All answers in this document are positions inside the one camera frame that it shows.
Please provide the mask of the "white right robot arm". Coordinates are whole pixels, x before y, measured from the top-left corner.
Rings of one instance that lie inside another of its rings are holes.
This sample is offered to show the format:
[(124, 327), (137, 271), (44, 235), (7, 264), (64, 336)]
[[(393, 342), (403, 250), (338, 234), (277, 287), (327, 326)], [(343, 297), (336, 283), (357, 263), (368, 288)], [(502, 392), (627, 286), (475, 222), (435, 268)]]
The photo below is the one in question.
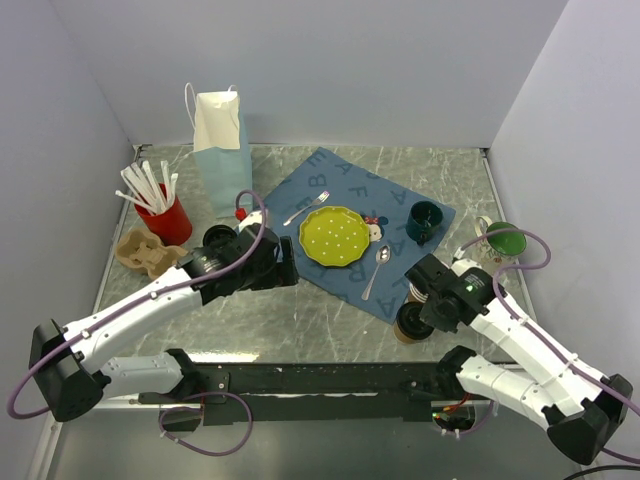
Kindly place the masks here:
[(405, 276), (426, 298), (422, 325), (450, 333), (468, 326), (520, 368), (511, 371), (457, 346), (437, 364), (444, 396), (479, 395), (528, 418), (578, 464), (588, 465), (604, 451), (631, 405), (633, 386), (626, 378), (605, 375), (580, 360), (470, 259), (446, 266), (429, 254)]

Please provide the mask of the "stack of brown paper cups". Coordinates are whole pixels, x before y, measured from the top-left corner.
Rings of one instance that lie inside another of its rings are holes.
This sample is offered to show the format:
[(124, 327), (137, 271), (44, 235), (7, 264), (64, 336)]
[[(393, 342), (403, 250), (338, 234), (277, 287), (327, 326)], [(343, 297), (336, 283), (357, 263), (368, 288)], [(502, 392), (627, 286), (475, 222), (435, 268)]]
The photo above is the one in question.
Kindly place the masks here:
[(408, 302), (418, 302), (424, 304), (428, 299), (428, 294), (421, 293), (420, 290), (413, 284), (409, 284), (409, 291), (407, 296)]

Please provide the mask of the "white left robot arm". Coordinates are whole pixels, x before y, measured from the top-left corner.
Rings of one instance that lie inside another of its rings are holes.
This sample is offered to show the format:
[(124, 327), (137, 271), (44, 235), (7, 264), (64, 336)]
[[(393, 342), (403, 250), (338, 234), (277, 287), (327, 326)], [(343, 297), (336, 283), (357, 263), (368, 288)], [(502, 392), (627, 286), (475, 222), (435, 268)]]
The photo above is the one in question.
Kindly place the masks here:
[(38, 326), (29, 367), (49, 411), (74, 420), (102, 399), (157, 393), (190, 400), (206, 385), (181, 349), (151, 357), (118, 357), (125, 346), (163, 323), (243, 290), (293, 286), (299, 279), (290, 237), (261, 224), (240, 232), (210, 228), (190, 251), (143, 289), (92, 316)]

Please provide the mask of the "blue white paper bag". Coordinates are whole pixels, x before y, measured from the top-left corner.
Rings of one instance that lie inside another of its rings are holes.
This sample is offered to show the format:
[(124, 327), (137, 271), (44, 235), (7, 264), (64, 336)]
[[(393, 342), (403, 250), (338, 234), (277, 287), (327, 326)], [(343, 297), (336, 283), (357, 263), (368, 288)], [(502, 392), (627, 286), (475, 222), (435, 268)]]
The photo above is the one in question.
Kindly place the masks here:
[(238, 208), (237, 194), (253, 185), (239, 92), (232, 85), (223, 91), (198, 93), (187, 83), (184, 103), (193, 129), (193, 155), (213, 212), (232, 217)]

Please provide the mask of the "brown paper cup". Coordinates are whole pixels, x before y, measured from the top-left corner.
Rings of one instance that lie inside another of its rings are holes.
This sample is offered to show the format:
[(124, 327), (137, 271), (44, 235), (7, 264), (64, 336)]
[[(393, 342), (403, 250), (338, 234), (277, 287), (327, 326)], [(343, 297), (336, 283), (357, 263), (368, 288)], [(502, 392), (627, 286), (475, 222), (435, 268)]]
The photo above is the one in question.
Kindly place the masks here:
[(406, 330), (403, 325), (396, 321), (393, 325), (393, 331), (396, 339), (403, 344), (415, 344), (426, 340), (434, 331), (430, 326), (413, 331)]

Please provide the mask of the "black cup lid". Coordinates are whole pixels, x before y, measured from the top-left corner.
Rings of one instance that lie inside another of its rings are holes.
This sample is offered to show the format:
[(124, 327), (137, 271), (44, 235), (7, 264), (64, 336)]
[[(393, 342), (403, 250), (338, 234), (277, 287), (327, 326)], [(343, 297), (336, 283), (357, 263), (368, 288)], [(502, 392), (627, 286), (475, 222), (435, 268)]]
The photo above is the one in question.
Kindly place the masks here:
[(417, 331), (418, 329), (429, 326), (425, 321), (420, 319), (420, 312), (423, 304), (418, 302), (407, 302), (400, 307), (396, 314), (396, 321), (399, 321), (406, 330)]

